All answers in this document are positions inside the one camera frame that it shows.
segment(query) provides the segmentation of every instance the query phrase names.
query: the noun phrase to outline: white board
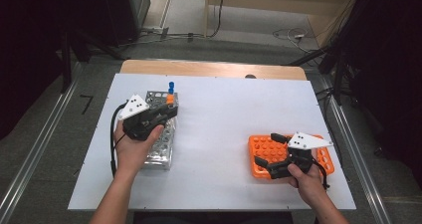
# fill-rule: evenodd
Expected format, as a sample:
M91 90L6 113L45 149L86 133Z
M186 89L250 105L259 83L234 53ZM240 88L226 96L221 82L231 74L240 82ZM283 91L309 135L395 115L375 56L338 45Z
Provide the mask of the white board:
M69 209L96 209L111 183L114 110L134 93L144 98L147 91L167 91L169 82L179 95L171 169L141 170L129 209L309 209L283 180L252 176L248 137L302 131L330 140L310 82L124 74L114 77ZM355 209L335 151L328 149L335 172L327 193L337 208Z

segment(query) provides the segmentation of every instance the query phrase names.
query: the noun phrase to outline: black curtain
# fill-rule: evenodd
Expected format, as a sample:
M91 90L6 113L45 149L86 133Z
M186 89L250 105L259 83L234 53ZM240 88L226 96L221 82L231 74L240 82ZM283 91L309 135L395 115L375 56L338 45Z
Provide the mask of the black curtain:
M57 0L0 0L0 4L1 139L58 77L63 65L56 54L60 49Z
M376 139L422 187L422 0L357 0L365 9L347 35L351 88Z

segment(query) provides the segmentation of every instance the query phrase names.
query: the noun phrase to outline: orange pegboard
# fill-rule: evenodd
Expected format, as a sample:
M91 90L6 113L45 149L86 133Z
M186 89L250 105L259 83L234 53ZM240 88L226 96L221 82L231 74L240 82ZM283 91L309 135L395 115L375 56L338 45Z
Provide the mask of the orange pegboard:
M252 175L257 178L271 179L270 174L265 168L255 164L255 155L266 159L269 163L283 161L288 156L288 145L286 143L273 141L269 135L251 135L249 137L248 145ZM327 175L334 172L334 165L332 164L331 157L329 156L326 147L318 148L316 150L316 159L317 162L325 168Z

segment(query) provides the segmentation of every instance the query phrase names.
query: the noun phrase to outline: wire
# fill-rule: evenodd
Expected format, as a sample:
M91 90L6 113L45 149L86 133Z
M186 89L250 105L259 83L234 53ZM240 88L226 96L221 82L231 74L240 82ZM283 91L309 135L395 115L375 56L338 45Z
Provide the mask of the wire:
M319 94L322 94L322 93L324 93L324 92L330 92L330 91L332 91L332 88L327 88L327 89L324 89L324 90L322 90L322 91L316 92L316 96L317 96L317 95L319 95Z
M160 40L152 40L152 41L145 41L145 42L135 42L135 43L127 44L127 45L149 44L149 43L157 43L157 42L166 42L166 41L175 40L175 39L189 39L189 38L191 38L191 37L169 37L169 38L160 39Z
M340 13L340 15L339 15L338 17L342 17L342 16L345 14L345 12L346 12L348 9L350 9L350 7L352 7L352 6L350 6L350 5L351 5L351 4L350 4L350 3L351 3L351 1L352 1L352 0L348 0L347 5L345 6L344 10ZM345 17L342 17L342 19L341 19L340 25L338 26L338 31L337 31L337 33L339 32L339 29L340 29L340 27L341 27L341 24L342 24L342 22L344 21L344 18L345 18ZM322 32L320 32L318 35L316 35L316 36L315 36L315 38L317 38L317 37L319 37L321 34L323 34L323 33L327 32L327 31L329 30L329 28L331 28L331 27L334 25L334 23L335 23L335 20L334 20L334 21L332 21L332 22L329 24L329 26L328 26L328 27L326 27L326 29L325 29L324 31L322 31Z
M282 38L282 37L279 36L278 33L281 32L281 31L288 31L287 32L287 38ZM292 32L298 32L299 35L303 35L303 36L300 37L300 38L292 38L292 36L291 36L291 33ZM295 47L297 47L298 49L300 49L301 51L304 52L304 56L306 54L309 54L311 52L318 51L318 50L321 50L321 51L324 52L323 49L307 50L307 49L304 49L303 47L301 47L299 45L299 42L302 40L302 38L313 38L313 37L307 37L307 33L308 33L308 30L305 29L305 28L282 28L282 29L279 29L279 30L274 31L273 32L273 37L275 37L277 39L280 39L280 40L289 40ZM310 64L309 62L306 62L306 64L308 64L308 66L310 66L310 67L314 67L314 66L318 66L319 65L319 62L317 62L315 59L312 59L312 60L315 63L314 65Z
M323 168L323 166L320 165L315 159L313 159L313 164L315 164L319 168L319 171L322 173L322 186L323 186L323 189L327 190L329 188L329 185L328 183L326 183L327 175L326 175L325 168Z
M115 150L115 145L117 145L121 139L124 137L124 135L117 141L117 143L114 145L114 121L115 121L115 117L117 116L118 112L123 109L126 106L127 103L121 104L120 106L118 106L118 108L114 111L114 113L112 114L112 118L111 118L111 125L110 125L110 130L109 130L109 149L111 152L111 173L112 176L114 177L115 175L115 171L116 171L116 166L115 166L115 159L114 159L114 150Z
M223 8L223 1L224 0L220 0L220 8L218 10L218 25L217 25L217 28L215 29L214 33L211 36L207 36L208 38L215 37L215 35L217 35L218 31L220 30L220 26L221 26L221 10Z

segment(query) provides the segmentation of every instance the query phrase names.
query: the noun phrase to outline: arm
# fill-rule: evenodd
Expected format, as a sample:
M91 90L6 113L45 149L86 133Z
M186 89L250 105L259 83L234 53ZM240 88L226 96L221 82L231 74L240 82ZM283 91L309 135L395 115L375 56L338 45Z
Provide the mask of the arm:
M122 121L117 123L114 141L117 153L117 171L102 202L90 223L124 223L134 177L146 161L149 149L158 140L163 126L157 126L146 141L132 140L124 136Z
M316 165L313 165L307 174L294 164L290 164L288 170L294 177L289 183L298 189L304 202L313 209L320 224L348 223L323 189Z

